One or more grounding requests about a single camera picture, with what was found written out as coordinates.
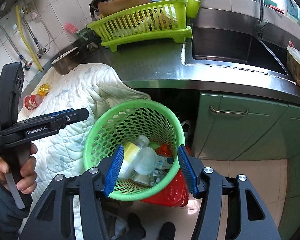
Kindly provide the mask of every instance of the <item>red basket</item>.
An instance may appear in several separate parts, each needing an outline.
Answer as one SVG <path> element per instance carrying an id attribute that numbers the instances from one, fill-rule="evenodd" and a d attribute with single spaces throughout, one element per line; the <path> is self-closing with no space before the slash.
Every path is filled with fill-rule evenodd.
<path id="1" fill-rule="evenodd" d="M 188 204 L 189 201 L 189 191 L 187 188 L 187 184 L 181 169 L 179 169 L 178 173 L 175 175 L 174 179 L 159 193 L 143 199 L 142 201 L 163 205 L 168 207 L 184 207 Z"/>

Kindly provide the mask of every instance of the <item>stainless steel sink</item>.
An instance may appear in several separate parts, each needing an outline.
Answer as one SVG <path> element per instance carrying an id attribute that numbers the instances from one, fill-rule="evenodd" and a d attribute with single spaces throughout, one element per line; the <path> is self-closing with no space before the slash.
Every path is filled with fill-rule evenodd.
<path id="1" fill-rule="evenodd" d="M 221 65 L 248 69 L 289 78 L 289 72 L 276 54 L 284 58 L 283 49 L 273 46 L 276 54 L 261 40 L 246 33 L 197 28 L 193 40 L 187 40 L 185 63 Z"/>

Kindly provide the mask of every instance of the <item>bottle cap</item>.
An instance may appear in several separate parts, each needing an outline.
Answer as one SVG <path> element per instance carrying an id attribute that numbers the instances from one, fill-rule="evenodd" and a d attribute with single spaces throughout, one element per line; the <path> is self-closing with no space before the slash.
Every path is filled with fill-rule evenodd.
<path id="1" fill-rule="evenodd" d="M 138 138 L 138 139 L 143 140 L 143 141 L 146 143 L 147 146 L 148 146 L 149 143 L 150 143 L 150 140 L 149 140 L 146 136 L 144 136 L 144 135 L 139 135 L 139 138 Z"/>

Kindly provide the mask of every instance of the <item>faucet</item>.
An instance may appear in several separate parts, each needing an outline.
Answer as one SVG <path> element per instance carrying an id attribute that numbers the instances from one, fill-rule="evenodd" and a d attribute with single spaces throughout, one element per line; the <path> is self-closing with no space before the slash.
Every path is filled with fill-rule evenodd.
<path id="1" fill-rule="evenodd" d="M 263 13 L 264 13 L 264 8 L 263 8 L 263 4 L 264 1 L 263 0 L 259 0 L 260 1 L 260 21 L 259 24 L 255 25 L 255 28 L 258 32 L 258 37 L 262 38 L 263 34 L 262 34 L 262 30 L 263 28 L 266 26 L 266 24 L 269 22 L 268 19 L 264 19 Z M 292 0 L 289 0 L 291 6 L 294 8 Z"/>

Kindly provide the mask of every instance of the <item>person's thumb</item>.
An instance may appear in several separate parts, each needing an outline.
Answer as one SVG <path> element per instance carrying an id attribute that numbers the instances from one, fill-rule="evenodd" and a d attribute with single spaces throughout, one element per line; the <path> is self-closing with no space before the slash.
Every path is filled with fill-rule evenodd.
<path id="1" fill-rule="evenodd" d="M 9 172 L 9 165 L 0 157 L 0 183 L 2 185 L 6 185 L 7 181 L 5 178 L 5 174 Z"/>

